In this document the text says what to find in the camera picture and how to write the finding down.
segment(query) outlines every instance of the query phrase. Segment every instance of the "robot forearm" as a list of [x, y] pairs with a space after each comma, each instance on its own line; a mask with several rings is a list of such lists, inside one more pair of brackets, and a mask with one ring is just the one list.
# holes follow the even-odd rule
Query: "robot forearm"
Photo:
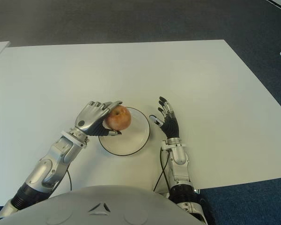
[[162, 149], [169, 152], [169, 199], [183, 210], [191, 213], [207, 225], [201, 205], [197, 202], [198, 195], [194, 191], [188, 173], [189, 158], [185, 152], [185, 144], [180, 138], [170, 138], [162, 142]]
[[86, 146], [87, 136], [74, 128], [62, 132], [62, 137], [39, 160], [16, 195], [0, 211], [0, 219], [27, 208], [50, 197], [57, 182], [60, 182], [82, 148]]

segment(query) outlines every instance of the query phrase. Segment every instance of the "fingertip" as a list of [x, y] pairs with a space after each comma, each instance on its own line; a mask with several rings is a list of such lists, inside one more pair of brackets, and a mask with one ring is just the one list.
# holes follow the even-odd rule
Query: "fingertip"
[[159, 99], [162, 101], [162, 102], [166, 102], [167, 100], [164, 98], [164, 97], [159, 97]]

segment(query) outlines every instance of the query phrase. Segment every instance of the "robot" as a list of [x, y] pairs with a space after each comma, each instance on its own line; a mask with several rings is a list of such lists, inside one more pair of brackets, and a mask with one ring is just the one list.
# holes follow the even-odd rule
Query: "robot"
[[[159, 98], [161, 107], [158, 110], [164, 121], [154, 115], [150, 115], [150, 119], [167, 136], [161, 143], [162, 174], [158, 179], [164, 175], [168, 188], [166, 194], [134, 187], [94, 186], [49, 199], [71, 162], [87, 146], [88, 135], [121, 135], [121, 132], [102, 125], [109, 112], [120, 104], [121, 101], [103, 104], [90, 101], [83, 108], [76, 118], [75, 127], [61, 132], [62, 137], [52, 144], [15, 196], [2, 208], [0, 225], [207, 225], [207, 218], [210, 224], [213, 223], [209, 210], [204, 214], [201, 206], [205, 200], [199, 191], [194, 190], [178, 122], [173, 108], [163, 97]], [[162, 152], [168, 154], [165, 166]]]

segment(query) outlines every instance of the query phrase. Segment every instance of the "silver metal arm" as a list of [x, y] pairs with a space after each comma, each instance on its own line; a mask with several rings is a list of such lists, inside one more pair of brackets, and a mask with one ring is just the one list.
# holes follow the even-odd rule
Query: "silver metal arm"
[[168, 151], [170, 155], [168, 177], [171, 191], [169, 199], [186, 212], [196, 215], [207, 225], [201, 205], [192, 201], [191, 192], [194, 192], [194, 188], [187, 169], [189, 158], [185, 147], [186, 145], [181, 142], [180, 138], [162, 141], [162, 150]]
[[55, 185], [63, 179], [70, 163], [87, 142], [86, 134], [77, 128], [63, 131], [62, 135], [39, 160], [15, 197], [5, 204], [0, 211], [0, 219], [47, 199], [52, 194]]
[[17, 194], [8, 200], [0, 211], [0, 219], [49, 198], [65, 176], [70, 163], [86, 147], [88, 135], [121, 134], [102, 125], [109, 112], [121, 103], [116, 101], [101, 104], [90, 101], [77, 116], [75, 127], [69, 132], [61, 132], [62, 137], [39, 160]]

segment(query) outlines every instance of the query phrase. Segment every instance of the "blue carpet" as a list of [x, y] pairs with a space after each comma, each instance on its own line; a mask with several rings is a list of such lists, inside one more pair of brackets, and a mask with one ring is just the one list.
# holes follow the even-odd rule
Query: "blue carpet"
[[281, 225], [281, 178], [201, 190], [217, 225]]

